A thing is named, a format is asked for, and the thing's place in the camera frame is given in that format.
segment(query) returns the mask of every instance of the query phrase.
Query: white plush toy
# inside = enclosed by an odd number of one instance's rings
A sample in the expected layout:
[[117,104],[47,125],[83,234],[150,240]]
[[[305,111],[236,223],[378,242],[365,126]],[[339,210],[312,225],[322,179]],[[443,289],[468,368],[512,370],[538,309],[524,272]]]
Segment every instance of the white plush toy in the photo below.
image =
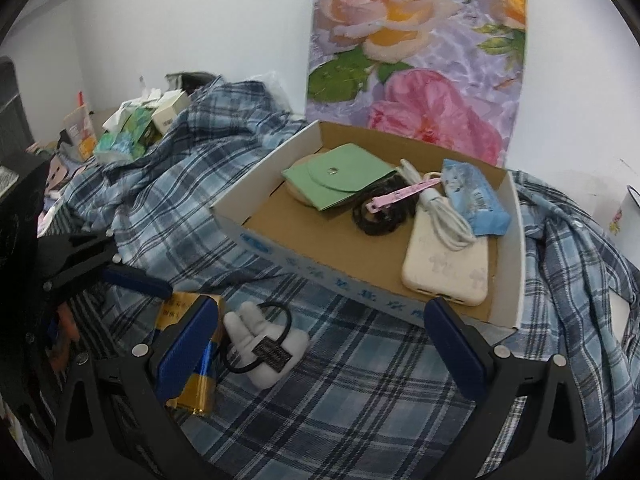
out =
[[[237,314],[227,312],[224,323],[231,343],[240,354],[240,366],[249,365],[256,360],[253,349],[265,336],[276,340],[284,330],[282,325],[267,321],[260,308],[251,301],[245,301]],[[271,388],[302,359],[309,346],[309,335],[303,330],[292,328],[280,346],[291,354],[291,359],[281,372],[277,372],[264,362],[247,372],[247,376],[259,390]]]

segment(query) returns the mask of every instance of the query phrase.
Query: white cable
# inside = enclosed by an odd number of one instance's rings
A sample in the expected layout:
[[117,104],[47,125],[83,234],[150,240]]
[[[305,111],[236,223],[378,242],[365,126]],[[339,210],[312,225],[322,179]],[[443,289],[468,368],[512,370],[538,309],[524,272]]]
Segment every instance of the white cable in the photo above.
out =
[[[439,177],[439,173],[428,173],[420,176],[412,164],[404,158],[398,173],[411,185],[418,184],[423,179]],[[437,190],[430,187],[420,193],[418,207],[428,211],[431,215],[433,230],[440,241],[451,251],[461,251],[476,243],[474,232],[464,217],[460,215]]]

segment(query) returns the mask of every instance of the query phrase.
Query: open box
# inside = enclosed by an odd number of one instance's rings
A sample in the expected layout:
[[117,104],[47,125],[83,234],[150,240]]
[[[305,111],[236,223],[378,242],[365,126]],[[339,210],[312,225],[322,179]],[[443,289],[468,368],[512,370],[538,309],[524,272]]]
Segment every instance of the open box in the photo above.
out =
[[310,124],[256,164],[212,204],[220,229],[233,241],[286,270],[409,323],[422,326],[429,297],[401,281],[413,220],[395,232],[370,237],[351,219],[349,205],[325,212],[295,200],[282,170],[305,155],[352,142],[397,166],[409,160],[421,173],[440,171],[445,158],[471,162],[497,191],[511,215],[508,232],[489,240],[489,294],[478,306],[453,304],[489,342],[520,327],[524,291],[524,233],[511,175],[439,146],[354,126]]

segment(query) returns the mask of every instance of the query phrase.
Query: black hair tie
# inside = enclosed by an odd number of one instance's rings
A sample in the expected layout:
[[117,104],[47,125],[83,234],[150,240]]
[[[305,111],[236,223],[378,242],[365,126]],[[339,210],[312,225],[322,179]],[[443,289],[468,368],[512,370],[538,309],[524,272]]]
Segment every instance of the black hair tie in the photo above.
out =
[[[284,330],[282,331],[282,334],[280,334],[280,337],[276,339],[276,343],[278,345],[282,345],[282,342],[287,338],[287,335],[289,335],[289,331],[291,330],[291,311],[289,310],[289,307],[282,303],[278,303],[277,301],[265,301],[264,303],[261,303],[258,306],[260,308],[275,306],[280,310],[283,310],[284,313],[287,315],[287,323],[284,325]],[[249,363],[246,366],[243,366],[241,368],[236,368],[235,366],[232,366],[229,363],[229,358],[227,356],[230,345],[231,345],[231,339],[229,339],[229,336],[225,333],[225,336],[222,338],[222,341],[220,342],[220,357],[226,369],[229,370],[231,373],[245,374],[247,372],[250,372],[251,370],[255,370],[258,366],[260,366],[263,363],[263,360],[257,357],[254,362]]]
[[366,187],[356,199],[356,203],[351,211],[353,222],[358,228],[369,236],[379,236],[392,233],[398,226],[404,223],[408,216],[415,215],[415,207],[418,204],[419,194],[405,198],[400,202],[395,202],[377,213],[370,213],[367,210],[367,203],[373,197],[383,196],[394,191],[398,191],[408,184],[404,178],[394,174],[385,180],[375,182]]

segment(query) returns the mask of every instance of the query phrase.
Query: plaid cloth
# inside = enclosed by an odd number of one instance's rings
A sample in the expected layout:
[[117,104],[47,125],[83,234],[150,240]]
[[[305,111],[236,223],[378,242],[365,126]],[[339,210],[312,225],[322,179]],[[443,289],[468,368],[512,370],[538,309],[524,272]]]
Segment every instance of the plaid cloth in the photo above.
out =
[[[276,110],[261,84],[216,81],[194,96],[167,137],[136,163],[91,170],[65,193],[53,230],[116,230],[124,261],[176,290],[287,303],[312,347],[285,379],[257,392],[221,371],[216,413],[178,422],[195,448],[236,478],[423,478],[470,415],[424,330],[329,292],[241,251],[207,206],[303,123]],[[519,356],[568,356],[588,422],[590,477],[635,419],[638,274],[567,197],[523,173],[527,283]],[[632,306],[623,345],[610,330],[607,287]],[[158,304],[112,288],[72,302],[98,355],[148,340]],[[487,460],[495,468],[513,434],[516,404]]]

